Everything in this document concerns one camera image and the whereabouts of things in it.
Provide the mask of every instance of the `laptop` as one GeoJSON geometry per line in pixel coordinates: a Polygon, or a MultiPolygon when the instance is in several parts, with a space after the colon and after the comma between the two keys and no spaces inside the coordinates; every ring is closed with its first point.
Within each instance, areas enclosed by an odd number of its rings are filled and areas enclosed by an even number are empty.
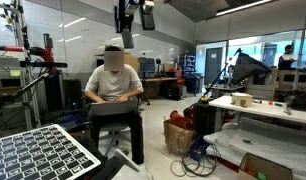
{"type": "Polygon", "coordinates": [[[137,100],[126,102],[92,103],[91,109],[95,116],[106,116],[114,114],[124,114],[137,111],[137,100]]]}

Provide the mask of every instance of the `white wall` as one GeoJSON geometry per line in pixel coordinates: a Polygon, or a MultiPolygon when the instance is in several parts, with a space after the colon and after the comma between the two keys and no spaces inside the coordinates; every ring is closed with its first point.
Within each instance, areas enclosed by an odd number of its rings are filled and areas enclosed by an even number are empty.
{"type": "MultiPolygon", "coordinates": [[[[112,13],[114,0],[80,0],[86,4],[112,13]]],[[[156,30],[189,43],[194,41],[194,22],[164,0],[154,0],[154,20],[156,30]]],[[[135,13],[134,22],[141,24],[139,12],[135,13]]]]}
{"type": "MultiPolygon", "coordinates": [[[[66,25],[81,17],[28,1],[24,1],[24,10],[31,47],[44,48],[43,33],[49,33],[53,39],[54,59],[56,62],[67,62],[68,68],[65,71],[68,73],[91,73],[96,67],[94,55],[103,53],[104,45],[120,44],[123,47],[121,39],[112,40],[120,37],[112,26],[86,19],[63,28],[59,27],[62,22],[66,25]],[[59,42],[61,39],[68,40],[77,36],[82,37],[69,42],[59,42]]],[[[6,21],[0,18],[0,46],[14,46],[14,35],[9,30],[3,29],[5,24],[6,21]]],[[[146,37],[145,34],[136,36],[133,40],[135,48],[127,51],[134,56],[160,58],[163,63],[167,63],[173,62],[180,53],[179,46],[146,37]]],[[[23,53],[8,52],[6,55],[24,59],[23,53]]]]}
{"type": "Polygon", "coordinates": [[[195,40],[215,42],[302,29],[306,0],[280,0],[196,23],[195,40]]]}

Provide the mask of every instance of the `man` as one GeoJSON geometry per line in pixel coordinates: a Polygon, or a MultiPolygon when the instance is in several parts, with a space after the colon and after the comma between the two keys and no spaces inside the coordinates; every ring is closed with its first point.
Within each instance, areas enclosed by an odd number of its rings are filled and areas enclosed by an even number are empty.
{"type": "MultiPolygon", "coordinates": [[[[97,103],[123,102],[143,92],[142,83],[136,71],[124,65],[124,54],[120,48],[105,48],[104,65],[96,68],[91,75],[85,95],[97,103]]],[[[132,160],[140,165],[144,163],[142,118],[138,111],[127,114],[96,117],[90,112],[89,121],[93,122],[91,138],[98,147],[99,132],[103,125],[111,121],[126,121],[131,128],[132,160]]]]}
{"type": "Polygon", "coordinates": [[[294,52],[293,45],[285,46],[285,53],[279,58],[279,64],[278,64],[279,70],[291,69],[292,63],[296,61],[293,52],[294,52]]]}

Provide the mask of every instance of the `shoe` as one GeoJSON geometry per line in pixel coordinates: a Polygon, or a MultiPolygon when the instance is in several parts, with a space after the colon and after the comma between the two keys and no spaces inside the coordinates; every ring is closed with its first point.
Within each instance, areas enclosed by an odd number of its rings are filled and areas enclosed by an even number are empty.
{"type": "Polygon", "coordinates": [[[139,173],[147,177],[149,180],[154,180],[152,173],[145,167],[145,164],[138,165],[139,173]]]}

